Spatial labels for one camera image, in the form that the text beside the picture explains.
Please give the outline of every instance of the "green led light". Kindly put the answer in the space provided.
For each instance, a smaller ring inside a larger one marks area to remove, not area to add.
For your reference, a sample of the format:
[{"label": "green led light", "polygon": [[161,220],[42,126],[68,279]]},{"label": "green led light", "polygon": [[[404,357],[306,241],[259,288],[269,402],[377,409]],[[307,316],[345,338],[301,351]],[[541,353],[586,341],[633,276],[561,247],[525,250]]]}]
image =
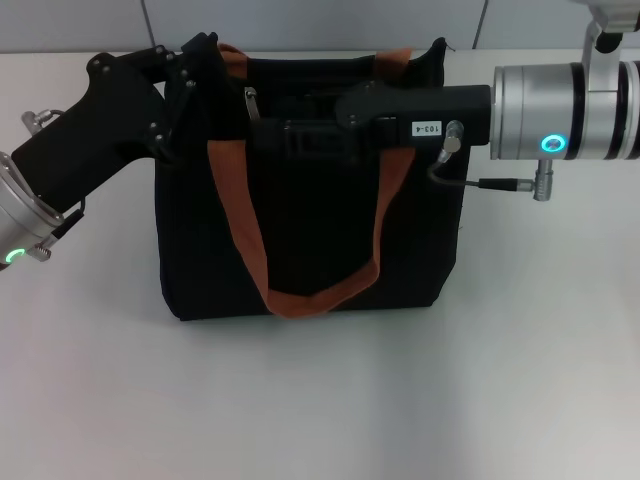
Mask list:
[{"label": "green led light", "polygon": [[14,250],[13,252],[9,252],[9,255],[7,255],[7,258],[5,258],[5,262],[11,263],[11,262],[13,262],[14,258],[21,257],[25,253],[27,253],[27,251],[24,248],[18,248],[16,250]]}]

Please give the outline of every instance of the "white table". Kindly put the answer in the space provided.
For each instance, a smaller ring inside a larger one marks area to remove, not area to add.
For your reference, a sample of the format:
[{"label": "white table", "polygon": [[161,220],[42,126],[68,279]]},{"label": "white table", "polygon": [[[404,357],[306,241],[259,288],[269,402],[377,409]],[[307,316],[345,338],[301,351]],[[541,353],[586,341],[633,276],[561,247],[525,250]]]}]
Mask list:
[{"label": "white table", "polygon": [[[88,58],[0,56],[1,149],[24,110],[80,98]],[[578,58],[448,53],[447,81]],[[478,148],[469,176],[534,170]],[[547,204],[467,191],[431,309],[185,324],[160,293],[153,165],[129,166],[49,264],[0,275],[0,478],[637,480],[640,163],[555,171]]]}]

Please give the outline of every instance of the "blue led light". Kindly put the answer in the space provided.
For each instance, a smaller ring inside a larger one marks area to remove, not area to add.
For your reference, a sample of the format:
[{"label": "blue led light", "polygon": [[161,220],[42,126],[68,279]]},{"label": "blue led light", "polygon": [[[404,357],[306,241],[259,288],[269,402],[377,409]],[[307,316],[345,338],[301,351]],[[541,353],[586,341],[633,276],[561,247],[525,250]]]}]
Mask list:
[{"label": "blue led light", "polygon": [[547,153],[556,153],[564,150],[567,146],[567,139],[562,135],[547,135],[540,142],[540,148]]}]

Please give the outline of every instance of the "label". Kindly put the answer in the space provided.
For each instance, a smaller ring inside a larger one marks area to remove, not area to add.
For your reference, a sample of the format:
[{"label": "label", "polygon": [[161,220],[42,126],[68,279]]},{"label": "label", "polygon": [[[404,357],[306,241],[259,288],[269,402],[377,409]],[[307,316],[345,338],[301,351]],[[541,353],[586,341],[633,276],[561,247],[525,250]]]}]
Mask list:
[{"label": "label", "polygon": [[413,122],[411,129],[413,137],[439,137],[442,135],[442,122]]}]

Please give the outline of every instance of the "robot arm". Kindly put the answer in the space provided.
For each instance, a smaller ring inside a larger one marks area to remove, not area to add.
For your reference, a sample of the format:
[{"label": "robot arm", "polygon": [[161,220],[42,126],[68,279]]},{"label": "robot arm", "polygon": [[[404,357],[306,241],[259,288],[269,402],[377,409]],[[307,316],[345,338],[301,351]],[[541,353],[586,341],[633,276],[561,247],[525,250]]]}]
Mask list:
[{"label": "robot arm", "polygon": [[[640,157],[640,62],[620,63],[622,35],[638,30],[640,3],[610,0],[590,8],[594,21],[582,62],[499,67],[493,91],[483,85],[401,91],[368,84],[337,102],[335,122],[310,125],[259,119],[255,91],[248,89],[254,144],[278,149],[285,158],[327,155],[324,147],[303,147],[309,134],[337,133],[344,148],[437,144],[437,167],[463,145],[491,143],[494,159],[538,160],[535,181],[465,184],[534,191],[537,200],[548,200],[554,159]],[[171,129],[196,81],[206,86],[197,89],[199,101],[208,103],[208,91],[221,78],[210,60],[216,44],[215,35],[200,34],[180,56],[163,47],[117,58],[100,54],[87,66],[87,93],[69,111],[46,128],[48,112],[23,116],[33,138],[11,157],[0,155],[0,270],[25,254],[47,260],[49,248],[82,217],[76,211],[65,219],[62,212],[131,161],[177,162],[168,148]],[[185,83],[180,105],[167,109],[154,87],[161,81]]]}]

